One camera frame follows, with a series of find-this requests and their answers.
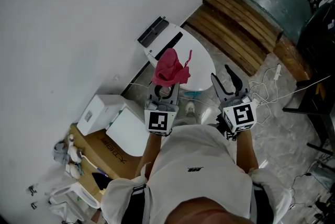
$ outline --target shirt sleeve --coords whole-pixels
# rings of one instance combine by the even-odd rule
[[[273,210],[273,223],[277,224],[286,214],[291,204],[291,192],[266,168],[254,170],[249,175],[253,182],[263,186]]]
[[[111,181],[101,200],[101,211],[108,224],[121,223],[129,204],[132,189],[146,184],[146,165],[141,169],[141,175],[128,180],[118,178]]]

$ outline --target forearm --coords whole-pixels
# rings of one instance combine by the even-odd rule
[[[237,137],[237,166],[246,173],[250,169],[258,169],[258,162],[252,146],[250,130],[243,131]]]
[[[150,163],[147,165],[147,168],[146,168],[146,178],[149,178],[152,166],[156,160],[158,153],[161,150],[161,142],[162,142],[161,136],[157,136],[154,134],[149,135],[147,146],[146,146],[146,149],[144,150],[142,159],[137,167],[135,177],[141,174],[141,169],[146,163]]]

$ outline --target pants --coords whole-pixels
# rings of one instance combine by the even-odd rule
[[[186,114],[185,118],[175,120],[172,127],[175,126],[188,126],[188,125],[196,125],[197,124],[197,119],[195,118],[194,113],[188,113]]]

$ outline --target wooden stairs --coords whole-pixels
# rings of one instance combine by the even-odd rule
[[[243,0],[203,0],[186,21],[253,76],[268,53],[274,52],[296,80],[310,78],[308,66],[294,45]]]

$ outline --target shoe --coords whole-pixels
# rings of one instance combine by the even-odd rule
[[[185,106],[185,114],[187,115],[189,113],[195,114],[195,105],[194,105],[193,101],[187,102],[187,104]]]

